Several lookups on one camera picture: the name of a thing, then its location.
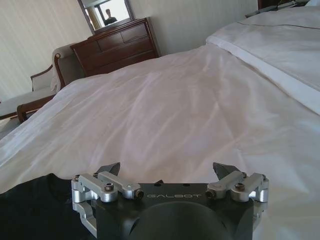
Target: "mirror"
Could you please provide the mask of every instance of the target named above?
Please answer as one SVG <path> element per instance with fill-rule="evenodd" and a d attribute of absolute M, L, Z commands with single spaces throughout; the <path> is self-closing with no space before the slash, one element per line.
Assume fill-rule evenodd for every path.
<path fill-rule="evenodd" d="M 132 21 L 128 0 L 78 0 L 92 34 Z"/>

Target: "wrinkled sheet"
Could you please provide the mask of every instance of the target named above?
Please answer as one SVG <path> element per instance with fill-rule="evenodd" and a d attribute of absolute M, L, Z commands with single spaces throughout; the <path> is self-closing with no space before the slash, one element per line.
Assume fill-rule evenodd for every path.
<path fill-rule="evenodd" d="M 206 40 L 269 77 L 320 114 L 320 7 L 296 7 L 230 24 Z"/>
<path fill-rule="evenodd" d="M 219 162 L 270 179 L 254 239 L 311 240 L 320 226 L 319 150 L 314 109 L 208 44 L 62 89 L 0 141 L 0 192 L 114 162 L 136 182 L 209 183 Z"/>

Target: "logo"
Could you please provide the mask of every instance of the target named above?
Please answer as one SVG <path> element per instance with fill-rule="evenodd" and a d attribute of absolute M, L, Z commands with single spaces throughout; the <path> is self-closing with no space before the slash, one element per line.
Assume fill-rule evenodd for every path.
<path fill-rule="evenodd" d="M 150 199 L 158 199 L 158 198 L 164 198 L 164 199 L 192 199 L 192 198 L 200 198 L 202 194 L 175 194 L 175 195 L 163 195 L 163 194 L 149 194 L 146 197 Z"/>

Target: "armchair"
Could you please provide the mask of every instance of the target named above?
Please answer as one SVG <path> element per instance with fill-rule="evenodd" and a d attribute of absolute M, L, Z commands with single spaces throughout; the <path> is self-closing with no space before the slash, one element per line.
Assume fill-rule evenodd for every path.
<path fill-rule="evenodd" d="M 20 122 L 27 113 L 36 112 L 49 102 L 63 87 L 85 75 L 70 45 L 59 47 L 52 53 L 52 65 L 31 76 L 32 92 L 0 103 L 0 120 L 18 115 Z"/>

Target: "wooden dresser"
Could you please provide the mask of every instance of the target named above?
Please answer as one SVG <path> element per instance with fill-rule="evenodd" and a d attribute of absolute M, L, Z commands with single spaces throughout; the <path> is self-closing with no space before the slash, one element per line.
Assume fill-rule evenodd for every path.
<path fill-rule="evenodd" d="M 128 22 L 71 46 L 86 77 L 158 57 L 147 18 Z"/>

